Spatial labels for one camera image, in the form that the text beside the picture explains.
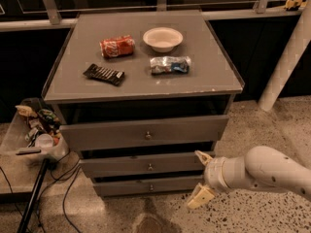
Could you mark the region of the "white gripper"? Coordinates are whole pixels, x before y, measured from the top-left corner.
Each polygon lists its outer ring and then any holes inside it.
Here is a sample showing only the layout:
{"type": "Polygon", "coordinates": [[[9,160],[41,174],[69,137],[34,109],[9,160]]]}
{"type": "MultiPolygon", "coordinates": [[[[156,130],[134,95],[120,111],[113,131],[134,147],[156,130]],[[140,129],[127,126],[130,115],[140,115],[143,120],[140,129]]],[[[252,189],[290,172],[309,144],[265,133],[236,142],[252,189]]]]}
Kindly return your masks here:
{"type": "MultiPolygon", "coordinates": [[[[213,159],[212,156],[200,150],[196,150],[194,154],[198,157],[200,162],[206,166],[204,171],[205,183],[217,192],[229,191],[229,187],[225,182],[223,174],[225,158],[220,157],[213,159]]],[[[189,209],[196,209],[207,204],[216,196],[216,193],[206,184],[199,183],[194,188],[187,202],[187,207],[189,209]]]]}

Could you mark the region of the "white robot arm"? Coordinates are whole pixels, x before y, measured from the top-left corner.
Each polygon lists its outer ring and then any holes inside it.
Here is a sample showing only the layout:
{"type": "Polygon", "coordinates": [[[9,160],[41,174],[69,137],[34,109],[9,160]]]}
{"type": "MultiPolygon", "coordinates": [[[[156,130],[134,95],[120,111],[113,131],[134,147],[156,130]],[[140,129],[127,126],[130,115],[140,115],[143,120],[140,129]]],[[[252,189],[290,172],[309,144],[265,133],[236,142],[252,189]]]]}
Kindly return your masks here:
{"type": "Polygon", "coordinates": [[[274,148],[258,146],[234,158],[213,158],[200,150],[194,153],[205,167],[204,183],[193,190],[187,202],[189,209],[203,206],[218,193],[233,189],[291,191],[311,200],[311,170],[274,148]]]}

